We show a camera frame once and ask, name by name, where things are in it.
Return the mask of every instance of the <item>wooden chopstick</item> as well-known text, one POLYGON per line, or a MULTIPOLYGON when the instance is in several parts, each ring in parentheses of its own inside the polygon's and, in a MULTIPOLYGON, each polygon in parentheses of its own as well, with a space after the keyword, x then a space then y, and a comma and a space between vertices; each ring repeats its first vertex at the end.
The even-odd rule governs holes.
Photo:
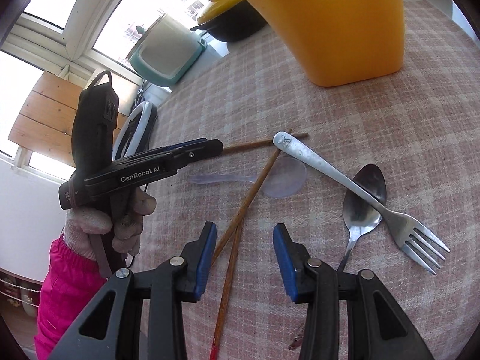
MULTIPOLYGON (((308 132, 302 132, 299 134, 293 134, 297 139, 302 139, 308 137, 308 132)), ((256 149, 257 147, 270 146, 273 144, 272 138, 256 140, 253 142, 240 143, 238 145, 231 145, 223 148, 222 155, 230 154, 234 152, 241 152, 244 150, 256 149)))
POLYGON ((227 308, 229 306, 230 292, 233 284, 233 275, 235 273, 235 264, 239 254, 239 245, 242 238, 243 218, 237 226, 235 237, 233 238, 232 252, 230 254, 229 266, 226 269, 225 282, 223 284, 222 300, 218 308, 217 324, 212 341, 212 349, 210 349, 210 360, 217 360, 218 351, 220 349, 220 340, 222 339, 223 326, 227 317, 227 308))
MULTIPOLYGON (((289 128, 287 130, 288 133, 292 132, 292 129, 289 128)), ((255 199, 255 196, 257 195, 258 191, 260 190, 260 187, 262 186, 263 182, 265 181, 266 177, 268 176, 268 173, 270 172, 270 169, 272 169, 273 164, 277 160, 278 155, 280 154, 280 149, 275 148, 274 153, 268 160, 267 164, 263 168, 262 172, 258 176, 257 180, 255 181, 255 184, 253 184, 248 191, 247 197, 244 199, 242 205, 238 209, 237 213, 233 217, 233 219, 230 222, 229 228, 226 230, 226 232, 223 234, 222 238, 220 239, 220 242, 217 243, 217 247, 215 248, 215 252, 213 253, 212 257, 212 265, 215 263, 217 260, 218 256, 222 252, 223 248, 225 247, 226 243, 229 241, 233 233, 235 232, 235 229, 239 225, 240 221, 243 219, 245 216, 245 213, 247 212, 248 207, 250 206, 251 202, 255 199)))

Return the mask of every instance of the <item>fork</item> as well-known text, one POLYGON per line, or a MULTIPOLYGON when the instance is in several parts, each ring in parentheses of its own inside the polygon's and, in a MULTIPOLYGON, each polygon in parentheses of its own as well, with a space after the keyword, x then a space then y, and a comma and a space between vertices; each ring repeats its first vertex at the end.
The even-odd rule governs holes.
POLYGON ((400 250, 432 275, 436 275, 435 270, 431 266, 440 268, 440 264, 438 264, 438 262, 436 262, 426 250, 443 261, 445 261, 445 257, 429 244, 425 238, 431 240, 449 253, 450 249, 448 249, 440 238, 428 230, 426 226, 422 225, 410 215, 389 210, 362 187, 359 187, 347 176, 339 172, 312 149, 298 139, 292 137, 289 133, 284 131, 278 132, 273 138, 273 143, 283 152, 295 157, 319 172, 322 172, 364 199, 369 205, 377 210, 381 216, 383 216, 388 229, 390 230, 390 234, 400 250))

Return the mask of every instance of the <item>gloved hand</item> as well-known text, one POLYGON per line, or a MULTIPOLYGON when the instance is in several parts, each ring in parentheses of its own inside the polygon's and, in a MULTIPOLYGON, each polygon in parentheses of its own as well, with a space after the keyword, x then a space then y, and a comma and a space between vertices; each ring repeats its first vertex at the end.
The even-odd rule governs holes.
MULTIPOLYGON (((140 251, 143 216, 150 215, 157 206, 154 197, 136 188, 131 194, 126 215, 114 226, 113 249, 131 256, 140 251)), ((111 218, 94 208, 78 207, 67 212, 63 240, 76 254, 95 261, 88 234, 106 234, 112 228, 111 218)))

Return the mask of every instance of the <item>orange container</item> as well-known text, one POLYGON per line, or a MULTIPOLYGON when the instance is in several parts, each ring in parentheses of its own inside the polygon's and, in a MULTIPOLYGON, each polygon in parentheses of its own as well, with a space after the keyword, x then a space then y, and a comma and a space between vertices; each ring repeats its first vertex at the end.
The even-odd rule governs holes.
POLYGON ((315 84, 330 87, 402 67, 402 0, 248 0, 315 84))

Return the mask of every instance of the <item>wall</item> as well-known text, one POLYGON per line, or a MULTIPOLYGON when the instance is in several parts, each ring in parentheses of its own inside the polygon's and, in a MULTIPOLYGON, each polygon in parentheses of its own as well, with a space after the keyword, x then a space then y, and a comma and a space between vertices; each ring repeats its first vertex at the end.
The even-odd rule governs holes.
POLYGON ((0 268, 43 281, 65 224, 59 185, 0 159, 0 268))

